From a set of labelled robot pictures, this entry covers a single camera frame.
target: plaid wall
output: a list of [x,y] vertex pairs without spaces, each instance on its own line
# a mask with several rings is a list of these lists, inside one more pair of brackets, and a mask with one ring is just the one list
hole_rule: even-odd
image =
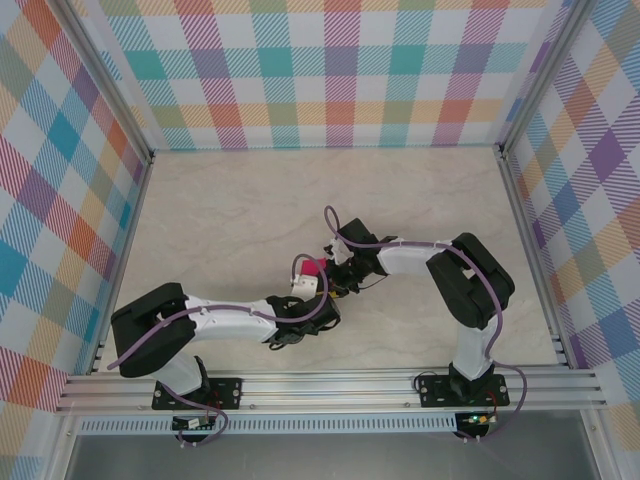
[[44,0],[0,0],[0,479],[35,477],[143,164]]
[[74,3],[150,142],[171,149],[492,144],[538,21],[559,6],[99,0],[89,15],[98,0]]
[[601,0],[515,148],[572,346],[640,466],[640,0]]
[[502,129],[500,130],[500,134],[496,139],[496,143],[504,143],[504,140],[511,129],[511,125],[513,125],[513,120],[516,118],[516,115],[520,111],[520,107],[522,106],[522,102],[524,102],[527,95],[529,95],[529,91],[531,91],[531,87],[533,86],[536,78],[538,77],[538,73],[540,71],[540,67],[543,62],[546,60],[547,55],[551,51],[551,46],[558,38],[558,35],[562,31],[562,27],[564,26],[564,22],[567,19],[569,14],[569,10],[571,9],[571,5],[573,5],[574,0],[563,0],[562,6],[556,17],[551,24],[551,28],[547,32],[547,35],[544,38],[544,42],[542,42],[542,46],[540,50],[538,50],[538,54],[534,59],[533,63],[529,67],[529,71],[525,77],[524,82],[520,86],[520,90],[518,90],[518,95],[516,97],[515,102],[511,105],[511,109],[509,110],[509,114],[507,115],[507,119],[502,125]]

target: metal extrusion bar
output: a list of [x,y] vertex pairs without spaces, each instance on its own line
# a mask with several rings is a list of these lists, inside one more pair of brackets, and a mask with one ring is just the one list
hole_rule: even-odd
[[[175,435],[171,415],[145,417],[136,415],[89,415],[81,421],[78,435]],[[318,415],[247,415],[229,418],[225,434],[323,434],[323,433],[415,433],[455,432],[455,413],[413,412],[382,414]],[[218,429],[190,432],[209,435]]]
[[616,454],[620,455],[622,449],[612,446],[612,441],[615,441],[616,434],[607,432],[607,427],[611,426],[611,421],[607,418],[610,415],[609,412],[607,410],[583,410],[581,415],[600,476],[607,480],[632,478],[631,472],[624,475],[620,471],[620,466],[624,464],[624,460],[618,461]]
[[[595,374],[563,366],[522,367],[529,382],[527,410],[576,410],[602,408],[605,398]],[[444,368],[434,369],[446,374]],[[462,412],[473,408],[422,409],[413,390],[413,378],[421,370],[345,370],[329,372],[243,373],[210,372],[218,377],[244,379],[240,410],[234,414],[316,414]],[[511,405],[522,395],[522,380],[511,370],[505,376]],[[155,381],[124,379],[118,374],[98,373],[69,377],[58,412],[65,415],[166,415],[151,410]]]
[[91,74],[107,104],[113,110],[118,123],[120,123],[131,140],[138,155],[144,158],[147,163],[150,163],[153,149],[145,139],[138,122],[133,117],[118,87],[116,87],[109,69],[104,64],[100,52],[90,40],[77,13],[67,0],[49,0],[48,3],[65,33],[71,39],[73,46],[78,51],[82,63]]
[[551,46],[551,50],[547,54],[543,65],[540,67],[533,87],[516,114],[513,125],[504,141],[506,151],[510,151],[514,147],[528,127],[538,105],[540,105],[540,101],[556,78],[582,26],[589,18],[589,15],[591,15],[597,3],[598,0],[574,0],[558,38]]
[[140,181],[140,192],[138,193],[138,199],[136,201],[136,206],[133,209],[133,214],[131,216],[131,224],[129,225],[129,230],[127,231],[127,235],[124,240],[124,245],[122,247],[122,253],[120,254],[120,258],[118,259],[118,264],[116,265],[115,275],[112,282],[111,292],[109,293],[109,298],[107,299],[106,307],[102,313],[102,318],[99,323],[99,331],[96,335],[94,342],[95,344],[91,345],[89,348],[93,352],[92,355],[87,355],[87,359],[85,364],[83,365],[83,370],[87,373],[91,373],[94,371],[94,366],[96,360],[99,361],[99,358],[102,356],[102,350],[104,350],[104,342],[107,338],[107,334],[109,333],[109,327],[111,326],[111,322],[109,321],[111,318],[111,314],[115,310],[116,301],[118,299],[118,294],[120,293],[120,287],[122,286],[122,280],[124,278],[125,267],[127,266],[127,261],[129,260],[129,254],[131,253],[131,246],[133,245],[133,237],[136,232],[136,228],[138,226],[138,220],[140,219],[140,213],[142,212],[142,205],[144,203],[144,197],[147,193],[147,188],[149,187],[149,180],[151,179],[151,172],[153,171],[153,164],[146,165]]
[[[531,270],[533,282],[536,286],[536,290],[538,291],[538,297],[540,299],[540,304],[542,305],[542,311],[547,320],[547,324],[549,325],[549,329],[552,334],[560,335],[562,342],[565,345],[570,346],[569,337],[564,330],[562,322],[559,321],[559,313],[557,311],[553,294],[551,293],[551,286],[549,285],[547,277],[544,273],[542,259],[540,258],[540,253],[537,245],[535,244],[535,236],[533,234],[533,230],[527,219],[522,202],[520,201],[520,196],[516,187],[516,181],[511,170],[511,165],[509,164],[509,161],[504,157],[505,154],[501,153],[498,148],[495,149],[495,155],[498,163],[498,169],[500,170],[500,175],[502,176],[502,181],[504,183],[505,190],[507,191],[509,204],[511,205],[511,210],[516,221],[516,226],[518,227],[520,240],[522,241],[525,256],[527,257],[527,262],[529,263],[529,269]],[[571,351],[566,353],[568,363],[572,367],[576,367],[577,363],[575,361],[573,353]]]
[[57,419],[57,435],[55,441],[51,442],[50,454],[44,455],[42,466],[43,480],[59,480],[65,478],[76,437],[80,432],[81,421],[77,417],[63,417]]

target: marble floor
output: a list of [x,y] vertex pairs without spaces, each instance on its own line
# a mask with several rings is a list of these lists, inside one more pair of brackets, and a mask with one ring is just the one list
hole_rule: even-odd
[[[118,306],[169,281],[193,295],[252,301],[288,294],[291,260],[322,256],[322,210],[360,217],[379,238],[475,233],[513,277],[494,357],[555,363],[549,332],[490,148],[163,153],[144,201]],[[457,324],[428,277],[397,275],[339,300],[342,323],[281,351],[248,341],[192,343],[216,369],[447,365]],[[101,368],[115,358],[109,336]]]

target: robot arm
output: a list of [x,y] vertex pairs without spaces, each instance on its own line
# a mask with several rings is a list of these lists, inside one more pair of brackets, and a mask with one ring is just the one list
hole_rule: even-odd
[[[118,355],[127,351],[161,319],[185,309],[202,307],[166,327],[144,343],[120,365],[125,377],[152,375],[178,395],[196,396],[207,390],[206,369],[197,357],[181,349],[192,341],[211,339],[252,339],[277,350],[295,344],[305,335],[318,335],[340,322],[333,298],[358,293],[360,284],[371,275],[431,275],[450,312],[459,322],[458,349],[450,365],[450,387],[460,399],[471,399],[493,375],[493,364],[485,352],[496,330],[495,308],[477,276],[465,274],[466,265],[450,252],[436,247],[402,246],[401,239],[386,237],[378,241],[359,219],[338,230],[348,241],[361,244],[389,243],[388,247],[357,248],[332,240],[325,248],[328,258],[325,274],[330,298],[313,318],[298,318],[313,311],[321,302],[320,276],[298,276],[292,296],[271,296],[251,303],[214,302],[185,295],[177,283],[165,284],[114,313],[112,326]],[[502,308],[514,291],[511,278],[480,241],[465,233],[450,242],[463,251],[489,280]],[[210,305],[243,307],[242,311],[206,309]],[[254,315],[261,312],[276,320]]]

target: purple cable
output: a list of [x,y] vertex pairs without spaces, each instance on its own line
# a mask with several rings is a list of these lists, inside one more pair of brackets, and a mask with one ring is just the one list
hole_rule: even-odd
[[[477,275],[477,277],[480,279],[480,281],[482,282],[482,284],[484,285],[484,287],[487,289],[487,292],[489,293],[489,296],[491,297],[491,301],[493,302],[493,306],[495,307],[496,310],[496,316],[498,317],[498,325],[496,327],[496,331],[493,334],[493,336],[491,337],[491,339],[489,340],[489,343],[487,344],[487,348],[484,351],[484,355],[485,357],[487,357],[489,360],[491,360],[491,349],[493,348],[493,345],[496,343],[496,340],[498,339],[498,337],[500,336],[500,333],[502,332],[502,324],[504,323],[504,319],[502,316],[502,307],[500,306],[500,300],[498,300],[498,297],[496,296],[496,292],[493,290],[493,288],[491,287],[491,284],[489,283],[489,280],[487,279],[487,277],[484,275],[484,273],[482,273],[482,271],[480,270],[480,268],[471,261],[471,259],[469,257],[467,257],[464,252],[462,252],[461,250],[458,250],[457,248],[448,245],[446,243],[437,243],[437,242],[405,242],[405,241],[400,241],[400,242],[388,242],[388,243],[356,243],[356,242],[352,242],[351,240],[346,239],[345,237],[343,237],[342,235],[340,235],[340,233],[338,233],[338,228],[335,228],[332,223],[331,220],[329,219],[329,212],[331,212],[331,214],[333,215],[333,218],[336,222],[336,225],[340,225],[340,220],[338,218],[338,214],[336,212],[336,209],[333,208],[331,205],[327,205],[326,207],[324,207],[324,220],[325,222],[327,222],[327,226],[329,227],[329,230],[331,230],[331,232],[335,235],[335,237],[339,240],[342,240],[342,242],[346,245],[350,245],[352,247],[356,247],[356,248],[386,248],[386,247],[395,247],[395,246],[403,246],[403,247],[434,247],[434,248],[442,248],[444,250],[448,250],[451,253],[457,255],[459,258],[461,258],[468,266],[469,268],[471,268],[471,270],[473,270],[473,272]],[[507,422],[505,424],[502,425],[502,427],[500,427],[498,430],[495,430],[494,432],[491,432],[487,435],[485,435],[485,438],[490,437],[490,436],[495,436],[498,432],[501,432],[505,429],[505,427],[510,424],[513,419],[518,415],[518,413],[520,413],[520,410],[522,410],[522,406],[524,405],[524,401],[525,398],[527,396],[527,378],[524,374],[524,372],[518,368],[515,367],[513,365],[505,365],[504,363],[499,363],[496,362],[495,360],[493,360],[493,363],[495,365],[497,365],[498,367],[501,368],[506,368],[509,370],[513,370],[515,372],[517,372],[520,377],[522,377],[522,397],[520,398],[520,401],[518,401],[518,405],[516,405],[515,410],[513,411],[513,415],[509,418],[509,420],[507,420]]]
[[245,313],[248,313],[249,315],[260,317],[260,318],[263,318],[265,320],[277,321],[279,323],[299,323],[299,322],[304,322],[306,320],[309,320],[310,318],[313,318],[315,316],[315,314],[318,313],[322,309],[322,307],[324,306],[325,302],[327,301],[327,297],[329,296],[329,280],[327,279],[327,274],[325,273],[324,268],[322,267],[322,265],[320,265],[320,262],[318,262],[311,255],[307,255],[306,253],[301,253],[301,254],[297,255],[296,258],[293,259],[293,264],[291,266],[291,278],[292,279],[295,277],[296,266],[298,265],[298,261],[301,258],[306,258],[307,260],[311,260],[314,263],[314,265],[316,266],[316,268],[320,272],[320,276],[322,277],[322,286],[323,286],[323,288],[322,288],[322,300],[316,306],[316,308],[311,310],[306,315],[303,315],[301,317],[296,317],[296,318],[280,318],[280,317],[276,317],[276,316],[273,316],[273,315],[269,315],[267,313],[253,311],[251,308],[244,307],[242,305],[205,305],[205,306],[200,306],[200,307],[187,308],[185,310],[179,311],[178,313],[174,313],[173,315],[171,315],[170,317],[165,318],[164,320],[162,320],[159,323],[156,323],[151,328],[151,330],[149,330],[142,337],[140,337],[133,345],[131,345],[131,347],[129,347],[129,349],[126,352],[124,352],[120,356],[120,358],[118,358],[115,362],[113,362],[110,365],[108,365],[107,366],[107,370],[113,370],[117,366],[121,365],[124,361],[126,361],[129,357],[131,357],[131,355],[136,353],[138,351],[138,349],[142,345],[144,345],[151,337],[153,337],[160,329],[166,327],[171,322],[174,322],[175,320],[178,320],[179,318],[186,317],[187,315],[191,315],[192,313],[201,312],[202,310],[206,310],[208,312],[213,312],[214,310],[233,310],[233,311],[236,311],[236,312],[245,312]]
[[[165,318],[161,322],[159,322],[156,325],[154,325],[151,328],[151,330],[149,330],[142,337],[140,337],[138,339],[138,341],[136,341],[133,345],[131,345],[131,347],[129,347],[129,349],[126,352],[124,352],[120,356],[120,358],[118,358],[115,362],[113,362],[110,365],[108,365],[107,366],[107,370],[113,370],[117,366],[121,365],[124,361],[126,361],[129,357],[131,357],[131,355],[136,353],[138,351],[138,349],[142,345],[145,344],[145,342],[149,341],[149,339],[151,337],[153,337],[161,328],[166,327],[171,322],[174,322],[174,321],[178,320],[179,318],[185,317],[187,315],[191,315],[192,313],[201,312],[202,310],[207,310],[208,312],[212,312],[214,310],[227,310],[227,311],[228,310],[233,310],[233,311],[237,311],[237,312],[246,312],[249,315],[254,315],[256,317],[260,317],[260,318],[263,318],[265,320],[272,320],[272,321],[277,321],[277,322],[280,322],[280,323],[299,323],[299,322],[304,322],[305,320],[309,320],[310,318],[313,318],[315,316],[315,314],[318,313],[322,309],[322,307],[324,306],[324,304],[327,301],[327,298],[329,297],[329,280],[327,279],[327,274],[325,273],[324,268],[322,267],[320,262],[318,262],[318,260],[313,258],[311,255],[307,255],[306,253],[301,253],[299,255],[296,255],[296,258],[293,259],[293,263],[291,265],[291,281],[293,281],[293,279],[295,278],[296,267],[298,265],[298,261],[301,258],[306,258],[307,260],[310,260],[311,262],[313,262],[313,264],[316,266],[316,268],[320,272],[320,276],[322,277],[322,300],[316,306],[316,308],[314,308],[312,311],[310,311],[306,315],[303,315],[301,317],[296,317],[296,318],[280,318],[280,317],[276,317],[276,316],[273,316],[273,315],[268,315],[266,313],[256,312],[256,311],[253,311],[249,307],[244,307],[244,306],[241,306],[241,305],[206,305],[206,306],[201,306],[201,307],[186,308],[186,309],[184,309],[184,310],[182,310],[182,311],[180,311],[178,313],[175,313],[175,314]],[[182,431],[179,431],[178,432],[178,440],[180,440],[182,442],[182,445],[188,445],[189,447],[196,447],[197,445],[205,445],[205,444],[215,440],[216,438],[218,438],[222,434],[222,432],[224,432],[226,430],[227,425],[229,425],[229,417],[222,410],[220,410],[218,408],[214,408],[214,407],[208,406],[208,405],[203,405],[201,403],[192,402],[191,400],[187,400],[186,398],[181,397],[180,395],[178,395],[176,392],[171,390],[166,385],[163,384],[162,386],[164,387],[164,389],[167,391],[167,393],[169,395],[171,395],[173,398],[175,398],[179,402],[182,402],[185,405],[190,405],[190,406],[192,406],[194,408],[203,409],[203,410],[207,410],[207,411],[210,411],[210,412],[215,412],[218,415],[221,415],[225,419],[225,423],[220,428],[220,430],[218,430],[216,433],[214,433],[212,435],[209,435],[207,438],[205,438],[204,440],[198,442],[195,445],[191,444],[189,442],[185,442],[183,440],[183,438],[182,438]]]
[[214,412],[215,414],[217,414],[217,415],[221,416],[222,418],[224,418],[224,424],[222,425],[222,427],[220,427],[220,429],[216,433],[212,433],[211,435],[208,435],[204,440],[201,440],[201,441],[199,441],[197,443],[187,442],[186,440],[184,440],[182,438],[182,432],[183,431],[182,430],[178,431],[178,440],[180,441],[180,443],[183,446],[186,445],[186,446],[188,446],[190,448],[195,448],[195,447],[200,446],[200,445],[206,445],[207,443],[212,442],[213,440],[218,438],[220,435],[222,435],[222,432],[224,432],[227,429],[227,426],[229,425],[229,416],[226,413],[224,413],[223,410],[220,410],[219,408],[212,407],[210,405],[204,405],[202,403],[192,402],[191,400],[187,400],[186,398],[181,397],[180,395],[178,395],[176,392],[171,390],[166,385],[163,385],[163,387],[164,387],[164,389],[167,391],[167,393],[169,395],[171,395],[173,398],[175,398],[179,402],[182,402],[185,405],[189,405],[190,407],[206,410],[208,412]]

